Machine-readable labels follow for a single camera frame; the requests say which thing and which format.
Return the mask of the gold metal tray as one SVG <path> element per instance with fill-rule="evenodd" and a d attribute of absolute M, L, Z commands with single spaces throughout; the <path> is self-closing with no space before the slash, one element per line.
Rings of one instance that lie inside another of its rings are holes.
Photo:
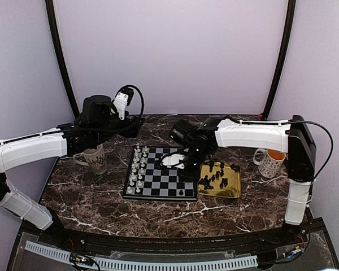
<path fill-rule="evenodd" d="M 220 198 L 241 196 L 241 168 L 238 164 L 206 161 L 201 165 L 198 193 Z"/>

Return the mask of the black white chess board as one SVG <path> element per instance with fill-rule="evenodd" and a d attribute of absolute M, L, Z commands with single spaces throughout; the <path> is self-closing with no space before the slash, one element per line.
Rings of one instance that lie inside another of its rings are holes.
<path fill-rule="evenodd" d="M 181 169 L 161 167 L 160 159 L 183 148 L 134 146 L 122 197 L 136 200 L 196 201 L 195 181 L 181 181 Z M 185 190 L 185 196 L 178 196 Z"/>

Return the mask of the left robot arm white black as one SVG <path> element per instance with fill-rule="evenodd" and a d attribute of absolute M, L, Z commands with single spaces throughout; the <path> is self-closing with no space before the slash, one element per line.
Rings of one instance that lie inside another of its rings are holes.
<path fill-rule="evenodd" d="M 82 113 L 73 123 L 58 125 L 44 132 L 0 140 L 0 206 L 45 231 L 56 246 L 68 242 L 68 233 L 54 211 L 38 204 L 15 187 L 6 173 L 31 162 L 74 156 L 95 149 L 112 136 L 136 137 L 144 118 L 130 117 L 126 107 L 128 95 L 118 93 L 115 99 L 94 95 L 84 100 Z"/>

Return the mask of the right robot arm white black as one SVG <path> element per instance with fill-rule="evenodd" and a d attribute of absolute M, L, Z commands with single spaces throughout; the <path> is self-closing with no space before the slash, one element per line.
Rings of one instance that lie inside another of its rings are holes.
<path fill-rule="evenodd" d="M 290 120 L 246 121 L 230 116 L 210 117 L 200 126 L 184 119 L 174 124 L 169 137 L 186 152 L 168 159 L 166 166 L 180 165 L 193 171 L 219 148 L 248 147 L 262 153 L 262 160 L 253 162 L 264 167 L 261 174 L 269 178 L 286 161 L 289 179 L 286 225 L 277 233 L 277 240 L 289 245 L 299 235 L 297 227 L 303 221 L 306 208 L 312 199 L 312 186 L 319 171 L 315 169 L 316 144 L 308 128 L 310 121 L 300 115 Z"/>

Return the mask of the tall cactus print mug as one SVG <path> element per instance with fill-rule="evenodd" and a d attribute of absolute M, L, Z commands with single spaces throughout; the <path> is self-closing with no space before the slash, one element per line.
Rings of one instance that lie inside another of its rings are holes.
<path fill-rule="evenodd" d="M 76 164 L 90 168 L 95 175 L 102 175 L 107 171 L 107 160 L 103 144 L 96 149 L 87 149 L 75 154 L 73 160 Z"/>

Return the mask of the yellow inside cactus mug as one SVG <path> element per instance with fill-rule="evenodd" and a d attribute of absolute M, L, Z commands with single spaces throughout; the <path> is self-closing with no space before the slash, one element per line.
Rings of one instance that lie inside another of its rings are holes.
<path fill-rule="evenodd" d="M 258 148 L 253 155 L 253 163 L 258 166 L 258 171 L 263 177 L 273 178 L 285 158 L 285 153 Z"/>

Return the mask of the black front rail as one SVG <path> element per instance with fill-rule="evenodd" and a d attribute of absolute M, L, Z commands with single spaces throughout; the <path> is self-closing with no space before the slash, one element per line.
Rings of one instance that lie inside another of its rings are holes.
<path fill-rule="evenodd" d="M 282 243 L 271 240 L 278 230 L 266 230 L 258 233 L 225 235 L 205 238 L 136 238 L 107 234 L 86 233 L 69 230 L 65 232 L 74 241 L 75 249 L 103 252 L 105 250 L 134 250 L 156 252 L 181 252 L 214 250 L 216 248 L 237 248 L 243 251 L 272 250 Z"/>

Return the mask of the left black frame post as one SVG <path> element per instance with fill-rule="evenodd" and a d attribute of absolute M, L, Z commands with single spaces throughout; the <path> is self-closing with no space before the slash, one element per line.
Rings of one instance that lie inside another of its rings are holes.
<path fill-rule="evenodd" d="M 61 44 L 61 40 L 59 36 L 57 17 L 55 14 L 54 1 L 45 0 L 45 6 L 46 6 L 47 19 L 49 22 L 51 39 L 53 42 L 55 56 L 56 56 L 57 64 L 59 67 L 60 75 L 62 77 L 64 89 L 66 92 L 66 96 L 67 96 L 71 111 L 74 117 L 77 118 L 80 112 L 79 112 L 79 107 L 77 105 L 77 101 L 74 95 L 72 84 L 69 78 L 66 61 L 64 59 L 62 44 Z"/>

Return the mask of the black frame post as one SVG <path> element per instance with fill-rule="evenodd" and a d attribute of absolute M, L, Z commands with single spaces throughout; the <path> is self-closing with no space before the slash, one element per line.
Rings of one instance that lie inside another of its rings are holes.
<path fill-rule="evenodd" d="M 288 51 L 290 36 L 292 32 L 293 20 L 295 15 L 295 7 L 296 7 L 296 0 L 288 0 L 287 10 L 286 10 L 286 17 L 284 23 L 284 30 L 282 33 L 281 44 L 279 48 L 279 55 L 276 62 L 275 71 L 273 74 L 273 79 L 271 82 L 271 86 L 268 92 L 267 100 L 265 102 L 265 106 L 263 112 L 260 114 L 261 120 L 267 120 L 273 103 L 275 101 L 275 96 L 277 93 L 277 89 L 279 87 L 281 75 L 283 72 L 283 67 L 285 64 L 285 59 Z"/>
<path fill-rule="evenodd" d="M 66 96 L 67 96 L 71 111 L 74 117 L 77 118 L 80 112 L 79 112 L 79 107 L 77 105 L 77 101 L 74 95 L 72 84 L 69 78 L 66 61 L 64 59 L 62 44 L 61 44 L 61 40 L 59 36 L 57 17 L 55 14 L 54 1 L 45 0 L 45 6 L 46 6 L 47 19 L 49 22 L 51 39 L 53 42 L 55 56 L 56 56 L 57 64 L 59 67 L 60 75 L 62 77 L 64 89 L 66 92 Z"/>

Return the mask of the right black frame post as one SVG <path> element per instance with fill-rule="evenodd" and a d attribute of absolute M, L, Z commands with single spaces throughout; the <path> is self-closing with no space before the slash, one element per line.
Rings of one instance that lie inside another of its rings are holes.
<path fill-rule="evenodd" d="M 260 114 L 261 120 L 267 120 L 273 103 L 275 101 L 275 96 L 277 93 L 277 89 L 279 87 L 281 75 L 283 72 L 283 67 L 285 64 L 285 59 L 288 51 L 290 36 L 292 32 L 293 20 L 295 15 L 295 7 L 296 7 L 296 0 L 288 0 L 287 10 L 286 10 L 286 17 L 284 23 L 284 30 L 282 33 L 281 44 L 279 48 L 279 55 L 276 62 L 275 71 L 273 74 L 273 79 L 271 82 L 271 86 L 268 92 L 267 100 L 265 102 L 265 106 L 263 112 Z"/>

